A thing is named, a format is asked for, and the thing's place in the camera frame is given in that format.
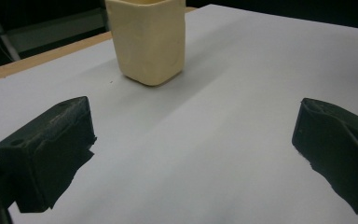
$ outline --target dark background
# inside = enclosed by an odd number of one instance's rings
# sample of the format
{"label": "dark background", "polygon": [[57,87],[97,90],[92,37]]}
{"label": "dark background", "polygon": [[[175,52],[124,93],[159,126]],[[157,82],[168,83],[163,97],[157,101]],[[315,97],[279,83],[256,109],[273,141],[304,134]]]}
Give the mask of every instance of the dark background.
{"label": "dark background", "polygon": [[[186,4],[188,7],[215,4],[358,28],[358,0],[187,0]],[[100,6],[100,0],[0,0],[0,22],[10,30]],[[5,63],[10,60],[0,50],[0,65]]]}

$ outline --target white table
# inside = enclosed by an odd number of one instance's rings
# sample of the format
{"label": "white table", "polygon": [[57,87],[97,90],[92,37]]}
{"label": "white table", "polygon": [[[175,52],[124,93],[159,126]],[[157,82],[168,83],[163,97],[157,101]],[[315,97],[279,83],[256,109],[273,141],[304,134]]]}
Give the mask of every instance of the white table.
{"label": "white table", "polygon": [[358,223],[291,144],[304,97],[358,114],[358,29],[203,7],[161,87],[121,75],[111,41],[0,79],[0,140],[82,95],[95,156],[15,223]]}

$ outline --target cup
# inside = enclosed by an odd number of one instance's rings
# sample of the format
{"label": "cup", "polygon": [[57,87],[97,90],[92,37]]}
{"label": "cup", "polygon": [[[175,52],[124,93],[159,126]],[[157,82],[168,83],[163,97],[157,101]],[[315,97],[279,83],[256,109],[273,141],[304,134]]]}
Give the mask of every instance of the cup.
{"label": "cup", "polygon": [[105,0],[121,72],[148,86],[185,64],[185,0]]}

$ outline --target yellow cup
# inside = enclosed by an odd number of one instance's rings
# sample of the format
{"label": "yellow cup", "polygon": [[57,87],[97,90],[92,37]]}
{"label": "yellow cup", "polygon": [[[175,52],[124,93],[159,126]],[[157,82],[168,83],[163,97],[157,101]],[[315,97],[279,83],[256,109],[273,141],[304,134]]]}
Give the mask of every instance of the yellow cup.
{"label": "yellow cup", "polygon": [[185,0],[105,0],[121,72],[148,86],[185,64]]}

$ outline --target wooden table edge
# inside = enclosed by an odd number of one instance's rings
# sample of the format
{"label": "wooden table edge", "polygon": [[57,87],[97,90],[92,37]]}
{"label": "wooden table edge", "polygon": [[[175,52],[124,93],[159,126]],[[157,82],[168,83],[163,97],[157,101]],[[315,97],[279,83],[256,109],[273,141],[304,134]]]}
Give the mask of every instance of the wooden table edge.
{"label": "wooden table edge", "polygon": [[[186,12],[190,12],[195,9],[196,9],[195,7],[187,7]],[[8,63],[5,65],[2,65],[2,66],[0,66],[0,78],[13,75],[20,71],[38,66],[42,63],[50,62],[52,60],[61,58],[65,55],[74,53],[81,49],[91,47],[93,45],[99,44],[99,43],[104,42],[105,40],[109,40],[109,39],[112,39],[112,35],[110,32],[106,32],[106,33],[103,33],[100,35],[96,35],[96,36],[93,36],[90,38],[86,38],[86,39],[77,41],[75,43],[72,43],[72,44],[57,48],[57,49],[52,49],[52,50],[43,52],[41,54],[37,54],[32,57],[22,59],[20,61],[14,62],[14,63]]]}

